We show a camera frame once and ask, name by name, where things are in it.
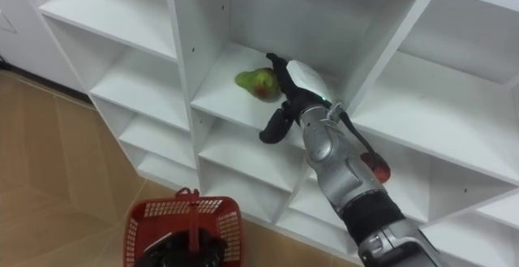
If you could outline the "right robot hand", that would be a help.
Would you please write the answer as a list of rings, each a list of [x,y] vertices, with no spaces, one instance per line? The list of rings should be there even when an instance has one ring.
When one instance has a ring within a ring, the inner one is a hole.
[[[272,63],[274,75],[286,100],[259,133],[259,139],[265,144],[277,144],[286,137],[293,123],[299,125],[300,116],[307,108],[320,105],[329,109],[332,103],[311,90],[297,86],[289,74],[287,60],[274,53],[266,53],[266,58]]]

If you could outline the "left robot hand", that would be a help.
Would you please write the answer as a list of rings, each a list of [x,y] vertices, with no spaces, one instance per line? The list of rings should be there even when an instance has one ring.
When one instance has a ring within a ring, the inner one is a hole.
[[[225,261],[226,241],[198,229],[198,249],[190,250],[189,230],[168,233],[135,260],[136,267],[218,267]]]

